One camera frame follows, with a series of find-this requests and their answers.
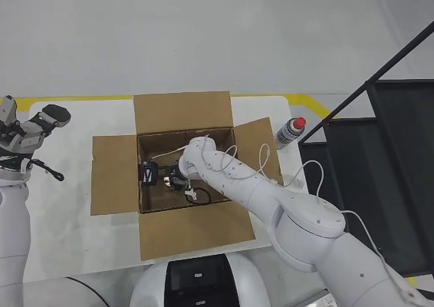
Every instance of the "spray can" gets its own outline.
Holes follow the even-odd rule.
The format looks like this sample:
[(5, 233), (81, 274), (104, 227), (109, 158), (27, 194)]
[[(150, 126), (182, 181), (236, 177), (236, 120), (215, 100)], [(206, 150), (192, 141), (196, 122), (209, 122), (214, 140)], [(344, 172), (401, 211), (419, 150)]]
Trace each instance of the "spray can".
[(304, 133), (305, 127), (306, 120), (303, 117), (292, 118), (289, 120), (275, 136), (277, 149), (286, 148), (287, 145)]

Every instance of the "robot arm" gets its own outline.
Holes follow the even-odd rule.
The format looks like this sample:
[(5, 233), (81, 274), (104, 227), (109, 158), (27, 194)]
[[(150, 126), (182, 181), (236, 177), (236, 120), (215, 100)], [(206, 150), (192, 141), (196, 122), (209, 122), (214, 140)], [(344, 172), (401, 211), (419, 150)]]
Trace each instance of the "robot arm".
[(349, 233), (345, 219), (317, 196), (278, 186), (243, 162), (197, 137), (179, 160), (179, 171), (208, 185), (255, 214), (271, 244), (290, 266), (318, 271), (342, 307), (428, 306), (397, 272)]
[(22, 281), (30, 248), (30, 220), (25, 202), (26, 182), (33, 165), (53, 171), (33, 153), (56, 127), (71, 119), (66, 109), (54, 105), (23, 123), (16, 119), (17, 104), (6, 96), (0, 105), (0, 306), (23, 306)]

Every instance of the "table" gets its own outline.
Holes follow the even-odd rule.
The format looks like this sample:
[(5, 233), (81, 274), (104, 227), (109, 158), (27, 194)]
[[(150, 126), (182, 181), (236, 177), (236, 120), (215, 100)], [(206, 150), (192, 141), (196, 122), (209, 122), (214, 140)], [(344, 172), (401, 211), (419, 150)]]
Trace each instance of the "table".
[[(30, 115), (49, 103), (34, 104)], [(59, 183), (40, 168), (32, 171), (27, 201), (31, 216), (31, 249), (24, 282), (271, 245), (265, 228), (250, 213), (255, 240), (141, 261), (138, 213), (90, 215), (92, 136), (134, 134), (132, 101), (55, 103), (66, 107), (72, 114), (72, 120), (66, 127), (55, 130), (37, 150), (35, 157), (62, 172), (66, 179)], [(291, 117), (288, 102), (281, 96), (233, 97), (232, 113), (235, 126), (270, 117), (274, 133)], [(298, 147), (292, 144), (280, 150), (278, 159), (287, 183), (301, 166)], [(299, 178), (304, 185), (298, 190), (307, 193), (304, 174)]]

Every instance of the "gray floor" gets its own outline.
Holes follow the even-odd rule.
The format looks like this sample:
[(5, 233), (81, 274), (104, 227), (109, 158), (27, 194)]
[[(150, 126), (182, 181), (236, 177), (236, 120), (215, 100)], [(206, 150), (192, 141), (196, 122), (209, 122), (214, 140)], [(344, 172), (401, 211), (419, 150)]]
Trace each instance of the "gray floor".
[[(308, 93), (331, 110), (433, 19), (434, 0), (0, 0), (0, 96)], [(434, 36), (387, 77), (434, 78)], [(319, 120), (304, 107), (292, 112), (309, 127)], [(371, 112), (361, 97), (340, 115)], [(274, 307), (324, 286), (272, 249), (245, 255)], [(128, 306), (142, 270), (80, 278)], [(65, 279), (27, 284), (25, 305), (102, 306)]]

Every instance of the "cardboard box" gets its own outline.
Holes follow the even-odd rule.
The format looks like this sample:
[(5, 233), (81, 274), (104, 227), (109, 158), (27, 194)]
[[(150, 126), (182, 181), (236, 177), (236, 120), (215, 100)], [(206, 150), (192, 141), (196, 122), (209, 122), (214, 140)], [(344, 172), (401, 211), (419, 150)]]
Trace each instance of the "cardboard box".
[[(265, 172), (282, 182), (269, 118), (233, 127), (229, 92), (139, 95), (133, 103), (137, 135), (93, 139), (91, 215), (140, 212), (142, 260), (253, 240), (248, 211), (237, 203), (212, 189), (212, 204), (192, 206), (163, 183), (142, 187), (138, 166), (209, 134), (220, 150), (236, 144), (238, 158), (256, 170), (260, 146), (267, 143)], [(157, 163), (170, 165), (181, 154)]]

